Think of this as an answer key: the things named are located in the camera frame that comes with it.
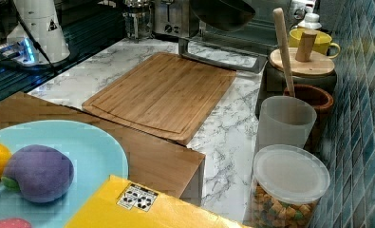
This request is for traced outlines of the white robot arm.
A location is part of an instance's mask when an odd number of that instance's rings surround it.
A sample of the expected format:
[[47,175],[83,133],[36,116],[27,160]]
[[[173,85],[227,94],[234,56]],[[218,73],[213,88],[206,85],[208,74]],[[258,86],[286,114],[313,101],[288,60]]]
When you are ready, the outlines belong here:
[[56,64],[70,55],[54,0],[13,0],[18,24],[0,53],[24,66]]

